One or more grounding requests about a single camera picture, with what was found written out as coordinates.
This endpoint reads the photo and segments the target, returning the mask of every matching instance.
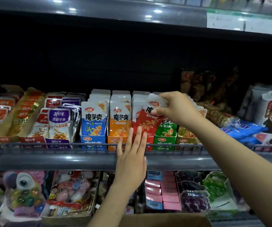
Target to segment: person's left hand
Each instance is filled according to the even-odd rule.
[[[115,179],[113,185],[122,187],[131,196],[139,185],[143,182],[146,172],[147,163],[145,146],[147,144],[147,133],[142,134],[142,128],[137,128],[137,134],[132,145],[133,128],[130,128],[124,153],[122,151],[122,138],[117,145],[117,163]]]

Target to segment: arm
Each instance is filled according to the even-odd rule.
[[[184,94],[160,96],[170,105],[152,114],[164,115],[193,132],[261,221],[272,227],[272,164],[203,118]]]
[[[144,157],[147,133],[144,132],[142,137],[141,133],[142,128],[138,127],[132,145],[133,128],[129,130],[124,153],[122,151],[122,138],[120,138],[117,145],[114,182],[88,227],[117,227],[119,225],[131,195],[143,182],[147,172],[146,157]]]

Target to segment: wire guard rail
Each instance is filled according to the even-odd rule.
[[[0,171],[16,169],[42,170],[115,170],[116,152],[108,151],[114,144],[87,143],[0,143]],[[148,170],[219,170],[203,145],[149,144],[146,150]],[[165,150],[166,147],[181,150]],[[248,146],[272,163],[272,146]]]

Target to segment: price tag strip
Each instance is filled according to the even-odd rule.
[[[272,34],[272,16],[208,9],[207,28]]]

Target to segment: person's right hand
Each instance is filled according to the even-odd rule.
[[[192,127],[199,119],[203,118],[186,94],[175,91],[164,92],[159,96],[168,100],[170,103],[169,107],[157,107],[151,111],[151,114],[163,115],[169,118],[173,123],[186,128]]]

